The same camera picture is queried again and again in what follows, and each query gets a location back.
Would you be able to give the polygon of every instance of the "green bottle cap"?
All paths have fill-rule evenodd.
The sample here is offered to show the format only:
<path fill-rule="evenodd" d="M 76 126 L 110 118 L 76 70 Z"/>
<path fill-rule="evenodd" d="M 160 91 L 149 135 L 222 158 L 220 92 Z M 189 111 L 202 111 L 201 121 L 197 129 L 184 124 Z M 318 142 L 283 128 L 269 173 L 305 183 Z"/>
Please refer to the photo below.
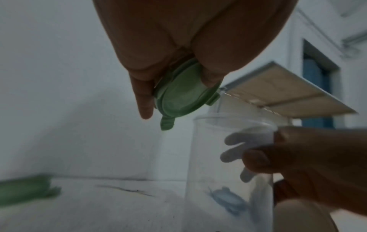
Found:
<path fill-rule="evenodd" d="M 221 82 L 206 87 L 200 79 L 201 65 L 192 58 L 174 71 L 169 70 L 154 90 L 156 108 L 163 115 L 161 130 L 173 128 L 175 118 L 187 115 L 204 104 L 213 105 L 220 98 Z"/>

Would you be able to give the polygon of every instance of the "hand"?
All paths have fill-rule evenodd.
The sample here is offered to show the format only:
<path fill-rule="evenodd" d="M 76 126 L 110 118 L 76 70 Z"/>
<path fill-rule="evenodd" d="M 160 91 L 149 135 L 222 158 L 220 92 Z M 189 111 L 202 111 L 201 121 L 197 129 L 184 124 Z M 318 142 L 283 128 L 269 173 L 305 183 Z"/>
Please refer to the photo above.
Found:
<path fill-rule="evenodd" d="M 242 160 L 258 173 L 281 173 L 276 202 L 316 201 L 367 215 L 367 131 L 283 127 L 273 145 L 247 150 Z"/>
<path fill-rule="evenodd" d="M 140 115 L 153 114 L 155 84 L 188 55 L 214 86 L 253 60 L 275 38 L 297 0 L 94 0 L 121 64 L 128 70 Z"/>

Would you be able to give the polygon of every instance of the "fingernail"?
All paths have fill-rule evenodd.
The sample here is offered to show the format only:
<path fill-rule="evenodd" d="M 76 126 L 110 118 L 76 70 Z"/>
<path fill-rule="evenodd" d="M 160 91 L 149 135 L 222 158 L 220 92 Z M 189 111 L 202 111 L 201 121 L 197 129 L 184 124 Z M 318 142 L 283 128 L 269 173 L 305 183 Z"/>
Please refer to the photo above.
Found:
<path fill-rule="evenodd" d="M 246 151 L 244 157 L 256 167 L 270 166 L 270 160 L 262 151 Z"/>

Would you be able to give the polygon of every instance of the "green object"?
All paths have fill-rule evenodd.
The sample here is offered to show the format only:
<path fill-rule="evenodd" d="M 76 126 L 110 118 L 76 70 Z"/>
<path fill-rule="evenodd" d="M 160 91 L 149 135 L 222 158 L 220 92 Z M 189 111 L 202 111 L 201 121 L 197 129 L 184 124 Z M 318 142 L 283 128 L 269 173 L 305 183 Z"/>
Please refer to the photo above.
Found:
<path fill-rule="evenodd" d="M 0 207 L 60 194 L 60 187 L 50 187 L 51 176 L 49 175 L 2 181 L 0 182 Z"/>
<path fill-rule="evenodd" d="M 161 130 L 172 129 L 175 118 L 192 113 L 204 104 L 213 105 L 220 98 L 221 82 L 206 87 L 200 79 L 201 68 L 197 59 L 190 59 L 176 70 L 169 70 L 156 86 L 154 100 L 163 115 Z"/>

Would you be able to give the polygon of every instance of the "transparent cup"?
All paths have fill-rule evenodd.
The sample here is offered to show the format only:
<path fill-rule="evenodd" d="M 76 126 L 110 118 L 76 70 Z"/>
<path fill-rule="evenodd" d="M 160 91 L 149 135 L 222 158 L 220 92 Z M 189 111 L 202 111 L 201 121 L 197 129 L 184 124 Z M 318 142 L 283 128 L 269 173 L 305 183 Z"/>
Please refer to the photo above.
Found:
<path fill-rule="evenodd" d="M 273 177 L 250 172 L 241 156 L 272 144 L 276 126 L 226 114 L 194 122 L 182 231 L 271 232 Z"/>

